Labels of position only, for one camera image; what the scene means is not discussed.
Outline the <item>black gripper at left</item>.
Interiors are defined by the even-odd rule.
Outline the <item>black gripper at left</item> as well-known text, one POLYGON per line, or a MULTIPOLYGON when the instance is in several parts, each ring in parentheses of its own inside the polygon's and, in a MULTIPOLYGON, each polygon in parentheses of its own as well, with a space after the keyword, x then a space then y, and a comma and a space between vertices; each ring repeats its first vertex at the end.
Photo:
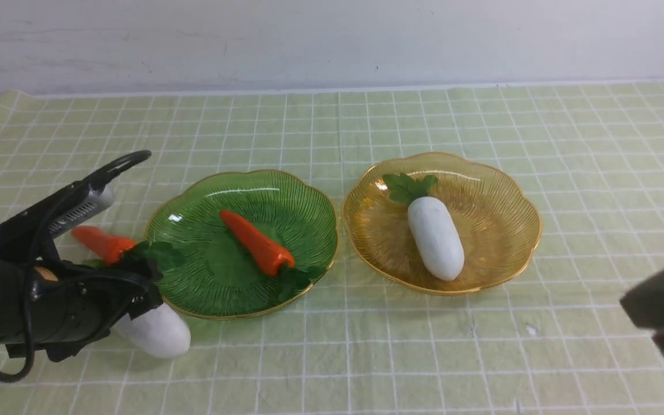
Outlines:
POLYGON ((59 263, 57 281, 26 271, 18 300, 29 305, 35 351, 61 362, 107 337, 123 317, 134 319, 163 304, 157 283, 163 277, 153 259, 124 259, 92 268, 59 263))

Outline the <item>black arm at left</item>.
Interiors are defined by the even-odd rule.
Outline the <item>black arm at left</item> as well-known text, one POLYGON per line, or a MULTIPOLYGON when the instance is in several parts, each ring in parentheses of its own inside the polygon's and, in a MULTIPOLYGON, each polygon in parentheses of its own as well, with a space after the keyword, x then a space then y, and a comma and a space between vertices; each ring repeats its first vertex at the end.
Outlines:
POLYGON ((47 255, 32 263, 0 257, 0 345, 23 359, 0 383, 29 375, 35 353, 52 362, 79 354, 109 336, 122 318, 135 319, 163 303, 158 264, 129 255, 111 266, 89 266, 47 255))

